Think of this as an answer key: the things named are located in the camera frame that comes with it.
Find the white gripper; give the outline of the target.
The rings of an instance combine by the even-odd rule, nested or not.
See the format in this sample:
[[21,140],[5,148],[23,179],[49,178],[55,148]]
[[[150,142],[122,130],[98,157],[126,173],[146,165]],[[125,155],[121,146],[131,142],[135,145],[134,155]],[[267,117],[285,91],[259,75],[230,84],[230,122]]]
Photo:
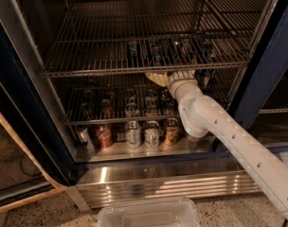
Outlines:
[[169,92],[177,101],[182,98],[197,98],[203,94],[192,71],[174,71],[169,77],[167,74],[149,72],[145,76],[161,87],[168,86]]

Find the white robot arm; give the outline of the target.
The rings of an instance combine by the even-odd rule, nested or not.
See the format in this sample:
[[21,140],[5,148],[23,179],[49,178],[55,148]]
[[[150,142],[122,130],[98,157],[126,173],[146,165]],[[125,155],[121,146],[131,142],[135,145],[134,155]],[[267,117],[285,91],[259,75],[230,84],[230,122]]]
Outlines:
[[213,133],[288,220],[288,166],[240,126],[215,99],[204,95],[192,70],[149,72],[146,77],[167,88],[177,101],[185,131],[195,138]]

